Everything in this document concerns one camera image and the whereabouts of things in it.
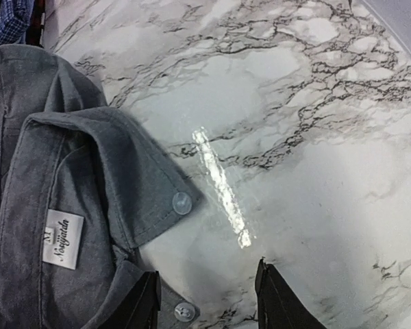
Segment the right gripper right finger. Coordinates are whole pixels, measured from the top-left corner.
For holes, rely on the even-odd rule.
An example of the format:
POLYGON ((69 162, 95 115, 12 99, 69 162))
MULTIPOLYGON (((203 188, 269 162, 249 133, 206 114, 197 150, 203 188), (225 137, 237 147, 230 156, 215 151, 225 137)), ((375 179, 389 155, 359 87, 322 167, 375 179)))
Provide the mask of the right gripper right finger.
POLYGON ((255 278, 258 327, 261 329, 325 329, 301 303, 272 264, 260 260, 255 278))

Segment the grey long sleeve shirt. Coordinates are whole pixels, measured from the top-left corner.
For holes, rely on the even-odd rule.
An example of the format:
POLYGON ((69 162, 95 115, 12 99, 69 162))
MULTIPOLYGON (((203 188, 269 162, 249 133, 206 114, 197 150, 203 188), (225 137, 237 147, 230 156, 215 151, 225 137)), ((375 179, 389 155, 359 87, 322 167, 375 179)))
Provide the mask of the grey long sleeve shirt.
MULTIPOLYGON (((66 60, 0 46, 0 328, 111 328, 139 248, 202 194, 66 60)), ((198 308, 161 281, 157 328, 198 308)))

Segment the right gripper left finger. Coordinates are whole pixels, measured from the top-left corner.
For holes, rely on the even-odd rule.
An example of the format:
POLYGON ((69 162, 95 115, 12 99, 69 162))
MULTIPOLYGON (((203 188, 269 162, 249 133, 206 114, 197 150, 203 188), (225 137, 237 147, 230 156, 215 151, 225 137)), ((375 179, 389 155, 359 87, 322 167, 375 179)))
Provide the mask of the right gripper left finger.
POLYGON ((111 328, 157 328, 161 290, 159 272, 145 272, 111 316, 111 328))

